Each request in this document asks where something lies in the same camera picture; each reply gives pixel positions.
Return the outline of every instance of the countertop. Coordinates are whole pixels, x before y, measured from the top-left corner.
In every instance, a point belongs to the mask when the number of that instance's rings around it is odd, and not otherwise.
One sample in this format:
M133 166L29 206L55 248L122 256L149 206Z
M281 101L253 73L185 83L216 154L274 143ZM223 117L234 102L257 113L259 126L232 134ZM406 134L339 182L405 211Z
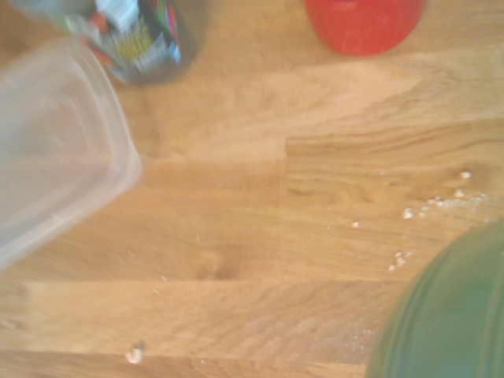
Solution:
M187 74L115 83L139 185L0 273L0 376L362 377L407 283L504 216L504 2L431 0L367 58L298 0L183 7ZM0 65L57 35L0 1Z

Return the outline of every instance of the wood grain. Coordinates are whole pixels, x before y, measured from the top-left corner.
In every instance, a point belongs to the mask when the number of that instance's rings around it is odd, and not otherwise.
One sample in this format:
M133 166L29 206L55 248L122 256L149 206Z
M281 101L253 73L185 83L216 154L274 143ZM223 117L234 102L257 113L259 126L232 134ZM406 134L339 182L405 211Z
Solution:
M297 0L180 6L186 76L114 81L141 183L0 273L0 376L363 377L406 284L504 216L504 3L429 1L369 58ZM0 65L58 35L0 0Z

